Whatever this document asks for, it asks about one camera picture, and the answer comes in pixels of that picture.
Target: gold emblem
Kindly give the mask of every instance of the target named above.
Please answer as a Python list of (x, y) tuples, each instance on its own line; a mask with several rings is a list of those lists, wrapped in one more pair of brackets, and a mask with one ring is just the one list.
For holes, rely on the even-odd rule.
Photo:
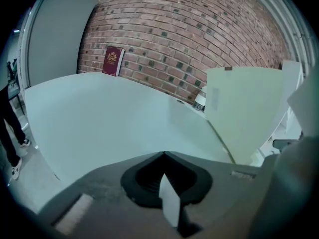
[(108, 60), (116, 61), (116, 54), (114, 52), (109, 53)]

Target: white counter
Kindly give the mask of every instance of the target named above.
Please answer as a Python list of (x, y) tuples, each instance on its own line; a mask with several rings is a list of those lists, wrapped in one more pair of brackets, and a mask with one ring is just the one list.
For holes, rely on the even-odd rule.
[(35, 141), (66, 185), (100, 166), (157, 151), (231, 162), (205, 118), (122, 77), (57, 78), (27, 89), (25, 103)]

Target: small bottle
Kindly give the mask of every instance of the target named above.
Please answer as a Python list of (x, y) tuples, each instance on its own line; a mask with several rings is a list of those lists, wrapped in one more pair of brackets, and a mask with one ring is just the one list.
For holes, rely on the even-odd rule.
[(199, 111), (204, 111), (205, 109), (206, 89), (207, 89), (207, 86), (202, 87), (201, 91), (198, 93), (193, 104), (193, 107)]

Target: shoe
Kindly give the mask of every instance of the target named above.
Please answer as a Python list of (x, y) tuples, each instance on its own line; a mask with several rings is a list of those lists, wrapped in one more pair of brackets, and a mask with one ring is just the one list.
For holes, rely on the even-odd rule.
[(12, 167), (12, 179), (16, 180), (18, 179), (19, 175), (20, 175), (20, 167), (22, 165), (22, 158), (20, 158), (18, 165), (16, 165), (15, 167)]
[(30, 141), (28, 138), (26, 138), (26, 139), (23, 140), (23, 143), (20, 144), (20, 147), (21, 147), (21, 148), (23, 148), (23, 147), (29, 147), (30, 144), (31, 144), (31, 141)]

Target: grey floor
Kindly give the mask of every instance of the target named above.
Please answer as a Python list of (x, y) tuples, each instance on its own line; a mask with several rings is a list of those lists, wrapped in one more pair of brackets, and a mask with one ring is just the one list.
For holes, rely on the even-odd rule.
[(9, 130), (17, 155), (21, 156), (23, 161), (20, 176), (16, 181), (11, 179), (11, 166), (2, 145), (0, 146), (0, 168), (14, 199), (38, 213), (64, 187), (40, 153), (28, 125), (27, 116), (22, 114), (21, 109), (17, 109), (16, 114), (23, 131), (32, 144), (27, 149), (20, 148), (14, 134)]

